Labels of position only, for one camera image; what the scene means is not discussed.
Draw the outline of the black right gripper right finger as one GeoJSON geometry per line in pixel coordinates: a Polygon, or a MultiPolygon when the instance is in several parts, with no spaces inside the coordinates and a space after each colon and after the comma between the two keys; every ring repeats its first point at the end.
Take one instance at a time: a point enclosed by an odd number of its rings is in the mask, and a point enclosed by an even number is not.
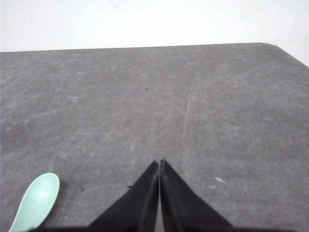
{"type": "Polygon", "coordinates": [[[166,232],[210,232],[232,224],[205,203],[165,160],[160,161],[160,196],[166,232]]]}

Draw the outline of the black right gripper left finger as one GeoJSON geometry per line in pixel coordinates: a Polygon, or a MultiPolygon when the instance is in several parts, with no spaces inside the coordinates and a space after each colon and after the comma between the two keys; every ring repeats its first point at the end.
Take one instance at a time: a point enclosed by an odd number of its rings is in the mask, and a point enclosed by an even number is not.
{"type": "Polygon", "coordinates": [[[127,193],[95,219],[89,228],[96,232],[153,232],[158,195],[159,167],[153,161],[127,193]]]}

